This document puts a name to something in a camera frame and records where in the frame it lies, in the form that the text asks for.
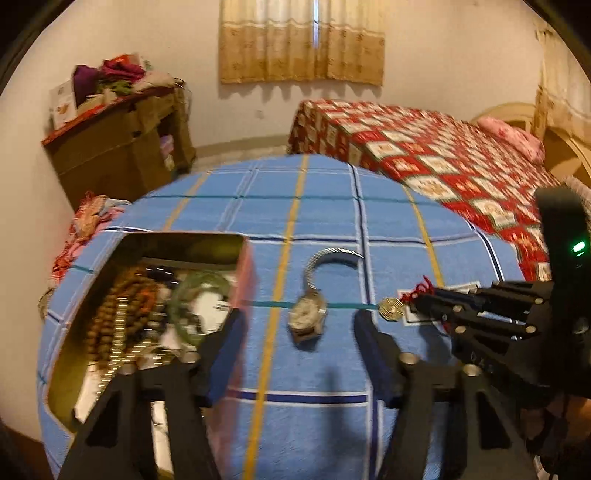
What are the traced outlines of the person's right hand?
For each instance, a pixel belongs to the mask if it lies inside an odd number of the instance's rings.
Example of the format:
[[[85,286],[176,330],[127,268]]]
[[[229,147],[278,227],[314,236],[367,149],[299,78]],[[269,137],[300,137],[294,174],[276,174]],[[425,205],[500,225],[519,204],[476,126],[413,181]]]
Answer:
[[[582,445],[590,436],[590,400],[559,395],[539,409],[522,409],[519,423],[532,455],[555,456],[561,447]]]

